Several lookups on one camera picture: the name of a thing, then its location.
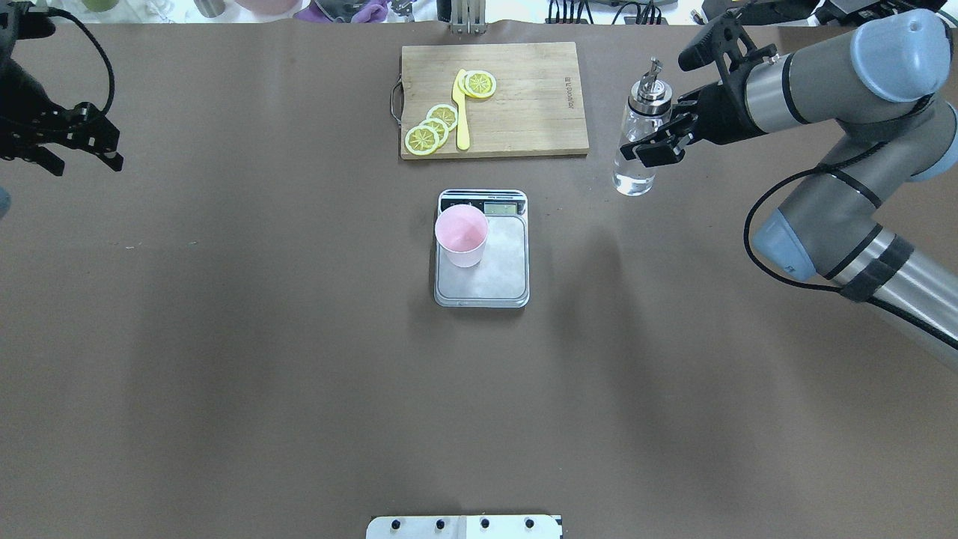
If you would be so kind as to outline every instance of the lime slice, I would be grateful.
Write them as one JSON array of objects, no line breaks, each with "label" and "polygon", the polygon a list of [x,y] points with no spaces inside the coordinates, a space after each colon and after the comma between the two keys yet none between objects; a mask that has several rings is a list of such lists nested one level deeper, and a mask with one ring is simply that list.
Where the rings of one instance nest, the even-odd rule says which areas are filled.
[{"label": "lime slice", "polygon": [[495,77],[489,71],[467,71],[463,92],[471,98],[486,99],[495,93]]},{"label": "lime slice", "polygon": [[426,119],[438,118],[445,123],[448,129],[453,129],[459,123],[459,112],[455,106],[440,103],[429,109],[425,114]]},{"label": "lime slice", "polygon": [[439,144],[436,145],[436,150],[441,148],[445,141],[449,138],[449,127],[445,124],[443,120],[439,118],[426,118],[422,120],[421,126],[430,126],[439,133]]},{"label": "lime slice", "polygon": [[415,126],[406,132],[406,149],[413,155],[429,155],[439,148],[440,138],[430,126]]}]

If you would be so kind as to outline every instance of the pink cup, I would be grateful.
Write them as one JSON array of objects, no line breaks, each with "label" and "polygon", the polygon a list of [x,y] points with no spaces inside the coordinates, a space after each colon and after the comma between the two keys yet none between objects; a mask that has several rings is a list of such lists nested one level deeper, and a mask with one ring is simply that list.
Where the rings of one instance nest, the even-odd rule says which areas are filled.
[{"label": "pink cup", "polygon": [[460,268],[475,266],[482,260],[487,236],[486,214],[468,204],[449,206],[436,220],[436,242],[449,262]]}]

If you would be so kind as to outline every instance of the wooden cutting board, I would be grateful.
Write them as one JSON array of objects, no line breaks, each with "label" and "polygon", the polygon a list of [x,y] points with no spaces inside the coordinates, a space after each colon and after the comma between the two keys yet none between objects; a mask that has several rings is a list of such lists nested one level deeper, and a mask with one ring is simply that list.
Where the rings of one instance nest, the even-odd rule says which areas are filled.
[{"label": "wooden cutting board", "polygon": [[[486,100],[467,98],[472,146],[456,148],[455,130],[435,153],[413,155],[406,132],[439,103],[455,106],[452,82],[460,69],[483,69],[497,80]],[[427,45],[402,47],[403,159],[575,155],[589,151],[576,44]]]}]

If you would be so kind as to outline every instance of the knife handle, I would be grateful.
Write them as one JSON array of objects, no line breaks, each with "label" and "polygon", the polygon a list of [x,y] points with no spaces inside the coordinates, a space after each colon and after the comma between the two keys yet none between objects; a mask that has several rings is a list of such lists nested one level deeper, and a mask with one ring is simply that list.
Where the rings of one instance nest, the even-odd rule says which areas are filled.
[{"label": "knife handle", "polygon": [[456,148],[468,150],[471,145],[469,140],[469,122],[466,118],[466,100],[462,104],[456,104],[459,108],[459,124],[456,126]]}]

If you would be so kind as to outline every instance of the purple cloth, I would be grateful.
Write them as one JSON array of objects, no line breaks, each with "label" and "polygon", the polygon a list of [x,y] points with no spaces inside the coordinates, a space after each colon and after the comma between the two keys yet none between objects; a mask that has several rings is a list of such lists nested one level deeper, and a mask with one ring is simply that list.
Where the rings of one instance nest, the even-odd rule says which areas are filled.
[{"label": "purple cloth", "polygon": [[[386,13],[389,12],[389,8],[386,7],[388,2],[389,0],[369,0],[361,10],[353,15],[353,20],[350,22],[382,22],[386,20]],[[308,22],[332,22],[316,6],[315,2],[309,2],[309,7],[293,15],[293,18]]]}]

